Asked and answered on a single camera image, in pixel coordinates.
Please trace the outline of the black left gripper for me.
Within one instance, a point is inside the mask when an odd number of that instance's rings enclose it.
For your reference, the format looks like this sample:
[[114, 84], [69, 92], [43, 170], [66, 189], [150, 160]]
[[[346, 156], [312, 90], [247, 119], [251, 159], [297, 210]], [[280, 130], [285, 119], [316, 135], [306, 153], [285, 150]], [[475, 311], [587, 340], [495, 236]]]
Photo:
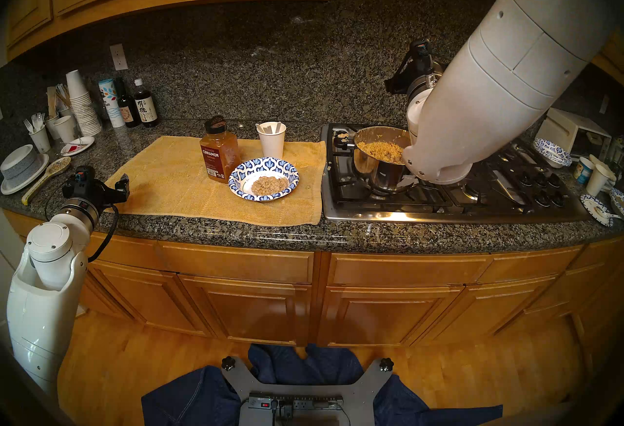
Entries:
[[123, 174], [116, 182], [114, 195], [111, 192], [100, 181], [66, 181], [65, 206], [80, 208], [94, 216], [100, 216], [105, 209], [112, 208], [113, 204], [127, 202], [130, 195], [127, 174]]

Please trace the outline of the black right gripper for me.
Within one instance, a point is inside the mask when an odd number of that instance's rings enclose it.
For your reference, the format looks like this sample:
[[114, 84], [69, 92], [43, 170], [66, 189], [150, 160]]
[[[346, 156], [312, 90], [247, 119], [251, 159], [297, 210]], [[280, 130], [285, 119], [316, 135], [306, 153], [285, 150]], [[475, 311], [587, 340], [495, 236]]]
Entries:
[[443, 74], [444, 65], [429, 52], [407, 52], [399, 68], [384, 81], [386, 92], [392, 95], [410, 95], [419, 87], [427, 89], [427, 78], [435, 83]]

